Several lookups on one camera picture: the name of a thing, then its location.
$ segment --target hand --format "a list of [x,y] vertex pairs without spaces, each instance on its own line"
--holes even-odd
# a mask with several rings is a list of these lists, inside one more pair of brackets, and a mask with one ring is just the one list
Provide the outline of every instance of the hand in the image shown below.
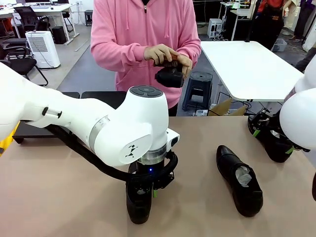
[[190,72],[192,70],[192,60],[187,56],[180,54],[178,55],[178,62],[183,65],[182,73],[184,74],[184,78],[186,79],[190,75]]
[[172,48],[169,48],[168,46],[164,44],[158,44],[156,46],[149,46],[145,48],[144,59],[145,60],[153,59],[155,61],[155,64],[158,65],[164,62],[164,56],[166,56],[167,60],[171,62],[172,54],[176,56],[179,55],[179,53],[174,51]]

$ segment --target black cable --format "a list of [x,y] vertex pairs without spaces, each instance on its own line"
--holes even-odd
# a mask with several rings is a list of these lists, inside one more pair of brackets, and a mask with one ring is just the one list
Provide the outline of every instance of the black cable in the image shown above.
[[[229,98],[232,98],[230,95],[228,95],[228,94],[226,94],[226,93],[220,91],[219,94],[218,94],[218,98],[217,98],[217,103],[216,103],[216,104],[218,104],[218,101],[219,101],[219,98],[220,98],[220,95],[221,95],[221,94],[224,94],[224,95],[226,95],[226,96],[229,97]],[[251,105],[249,102],[247,102],[247,101],[235,100],[234,102],[232,102],[232,104],[233,104],[233,103],[236,103],[236,102],[240,102],[240,103],[242,103],[243,105],[246,105],[246,106],[247,106],[246,111],[248,111],[248,112],[250,112],[250,113],[252,113],[252,114],[255,115],[254,112],[250,111],[250,109],[252,108],[252,105]]]
[[65,143],[73,151],[77,152],[88,162],[97,167],[101,172],[111,176],[112,178],[119,179],[125,182],[132,183],[152,183],[163,176],[170,174],[178,164],[178,157],[173,152],[168,152],[166,158],[170,159],[169,163],[160,171],[152,174],[130,174],[120,171],[114,167],[108,166],[101,161],[92,151],[80,144],[73,135],[70,135],[64,129],[57,125],[49,125],[45,128],[62,142]]

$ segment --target monitor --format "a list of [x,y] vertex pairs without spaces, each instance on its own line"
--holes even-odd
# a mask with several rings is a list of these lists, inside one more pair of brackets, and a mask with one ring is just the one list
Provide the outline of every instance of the monitor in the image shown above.
[[50,2],[50,0],[25,0],[25,3],[41,3],[41,2]]
[[69,3],[69,1],[68,0],[58,0],[58,3],[59,4],[67,4],[67,3]]
[[25,4],[25,0],[16,0],[16,3]]

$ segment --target white device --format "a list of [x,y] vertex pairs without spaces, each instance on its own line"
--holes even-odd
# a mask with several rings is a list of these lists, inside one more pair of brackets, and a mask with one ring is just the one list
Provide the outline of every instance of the white device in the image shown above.
[[39,68],[57,68],[60,66],[50,31],[30,31],[25,33],[25,36]]
[[232,8],[233,9],[239,9],[240,8],[240,0],[235,0]]
[[222,31],[222,20],[211,18],[209,19],[207,35],[209,38],[215,38]]
[[75,99],[40,87],[2,63],[0,71],[0,140],[20,120],[41,128],[55,124],[68,128],[105,164],[120,166],[139,159],[158,163],[180,138],[168,129],[165,94],[153,87],[132,87],[115,110],[97,99]]
[[295,84],[295,93],[282,106],[280,124],[284,134],[306,149],[316,148],[316,56],[307,65],[304,77]]

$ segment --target desk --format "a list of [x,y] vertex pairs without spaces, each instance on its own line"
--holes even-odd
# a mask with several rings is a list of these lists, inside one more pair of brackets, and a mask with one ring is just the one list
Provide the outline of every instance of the desk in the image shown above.
[[238,17],[247,16],[248,12],[237,12],[237,10],[231,10],[231,12],[236,15],[236,21],[235,21],[235,25],[234,25],[234,29],[233,29],[232,38],[231,38],[231,41],[233,41],[234,40],[234,36],[235,36],[235,31],[236,31]]
[[224,25],[225,25],[225,20],[226,20],[227,7],[234,5],[234,3],[226,3],[226,2],[221,1],[220,4],[221,4],[221,6],[220,6],[220,8],[219,8],[219,14],[218,14],[218,18],[219,18],[219,19],[220,19],[220,17],[221,17],[222,6],[225,6],[225,13],[224,13],[224,16],[223,16],[223,18],[222,18],[222,29],[223,29],[223,28],[224,28]]
[[258,42],[203,41],[201,47],[224,85],[240,101],[282,102],[304,75]]
[[[57,6],[49,6],[49,8],[46,8],[46,9],[33,9],[33,11],[36,13],[37,16],[57,16],[60,18],[58,25],[63,25],[64,32],[65,32],[65,35],[67,38],[67,42],[65,43],[65,45],[69,44],[75,37],[77,37],[79,35],[79,33],[76,33],[76,29],[75,29],[75,25],[74,25],[74,21],[73,21],[73,16],[72,16],[72,12],[71,12],[71,7],[73,5],[74,4],[62,4],[62,5],[57,5]],[[72,38],[69,36],[69,33],[67,31],[67,28],[66,28],[66,24],[63,20],[63,13],[62,13],[63,11],[68,11],[70,13],[71,23],[74,27],[74,36]],[[18,13],[14,12],[14,8],[0,10],[0,17],[1,18],[12,17],[13,26],[15,27],[15,30],[17,32],[18,37],[20,37],[19,31],[16,27],[16,22],[15,22],[15,19],[13,17],[13,14],[18,14]]]
[[[0,159],[1,237],[310,237],[316,233],[315,168],[302,152],[269,159],[247,117],[174,117],[180,133],[175,180],[153,199],[148,222],[134,225],[125,183],[101,173],[56,139],[12,145]],[[235,208],[216,167],[225,144],[257,175],[264,195],[253,218]]]

